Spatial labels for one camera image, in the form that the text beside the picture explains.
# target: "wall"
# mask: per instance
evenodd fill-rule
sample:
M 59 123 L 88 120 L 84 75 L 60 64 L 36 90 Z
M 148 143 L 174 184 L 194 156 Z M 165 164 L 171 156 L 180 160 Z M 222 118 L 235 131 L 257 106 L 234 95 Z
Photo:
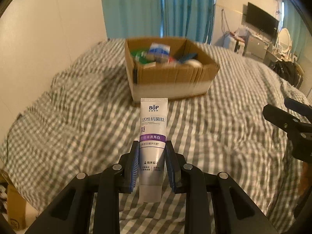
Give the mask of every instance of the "wall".
M 13 0 L 0 18 L 0 143 L 57 72 L 106 39 L 101 0 Z
M 280 7 L 281 0 L 216 0 L 215 7 L 215 18 L 213 26 L 213 37 L 211 44 L 223 46 L 223 32 L 221 29 L 221 10 L 224 9 L 227 22 L 229 24 L 230 31 L 237 30 L 243 23 L 243 13 L 246 13 L 246 6 L 248 2 L 253 3 L 259 8 L 263 9 L 277 20 L 280 16 L 276 14 L 276 11 Z M 227 31 L 227 26 L 224 20 L 225 31 Z
M 298 63 L 304 70 L 305 74 L 300 90 L 308 97 L 312 103 L 312 37 L 306 37 L 305 49 L 300 54 Z

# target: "white appliance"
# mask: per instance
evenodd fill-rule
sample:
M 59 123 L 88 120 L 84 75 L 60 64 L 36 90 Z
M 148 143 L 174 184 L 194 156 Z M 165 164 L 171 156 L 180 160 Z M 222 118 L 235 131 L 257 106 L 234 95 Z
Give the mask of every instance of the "white appliance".
M 235 53 L 243 55 L 245 43 L 240 40 L 236 40 L 233 36 L 228 34 L 224 38 L 223 47 L 230 49 Z

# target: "bedspread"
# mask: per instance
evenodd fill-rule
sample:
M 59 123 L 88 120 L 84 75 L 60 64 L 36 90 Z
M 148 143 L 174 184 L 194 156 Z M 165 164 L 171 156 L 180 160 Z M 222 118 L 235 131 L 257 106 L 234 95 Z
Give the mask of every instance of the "bedspread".
M 267 122 L 262 109 L 273 104 L 307 122 L 285 108 L 284 98 L 308 100 L 264 64 L 198 45 L 220 70 L 206 95 L 168 103 L 167 139 L 203 172 L 229 173 L 277 230 L 286 230 L 301 162 L 291 156 L 286 133 Z M 58 73 L 50 90 L 14 122 L 0 157 L 21 195 L 42 211 L 77 173 L 100 173 L 129 152 L 138 140 L 139 115 L 124 40 L 99 43 Z M 167 175 L 162 194 L 155 204 L 138 203 L 137 187 L 121 194 L 121 233 L 183 233 L 185 195 L 171 192 Z

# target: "black bag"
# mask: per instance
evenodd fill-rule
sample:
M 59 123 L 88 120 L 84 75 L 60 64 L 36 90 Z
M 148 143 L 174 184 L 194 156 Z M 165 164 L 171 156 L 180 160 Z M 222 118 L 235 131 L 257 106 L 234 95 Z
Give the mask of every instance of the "black bag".
M 277 61 L 272 63 L 270 68 L 281 78 L 285 79 L 292 86 L 296 86 L 299 82 L 299 74 L 296 65 L 290 61 Z

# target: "flat screen tv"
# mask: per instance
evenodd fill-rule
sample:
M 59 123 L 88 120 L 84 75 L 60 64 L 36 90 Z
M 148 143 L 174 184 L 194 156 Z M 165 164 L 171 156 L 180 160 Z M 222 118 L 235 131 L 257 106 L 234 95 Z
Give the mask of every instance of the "flat screen tv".
M 250 2 L 248 3 L 245 21 L 275 38 L 278 28 L 278 20 Z

